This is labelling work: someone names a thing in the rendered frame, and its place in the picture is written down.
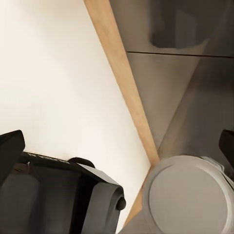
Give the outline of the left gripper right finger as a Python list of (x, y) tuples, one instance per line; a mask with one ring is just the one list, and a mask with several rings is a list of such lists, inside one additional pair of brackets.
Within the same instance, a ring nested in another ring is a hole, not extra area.
[(218, 146), (234, 169), (234, 132), (223, 130), (220, 135)]

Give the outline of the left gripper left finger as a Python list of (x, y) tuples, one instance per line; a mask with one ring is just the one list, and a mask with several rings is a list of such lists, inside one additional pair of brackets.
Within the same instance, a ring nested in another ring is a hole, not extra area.
[(0, 135), (0, 188), (25, 149), (21, 130)]

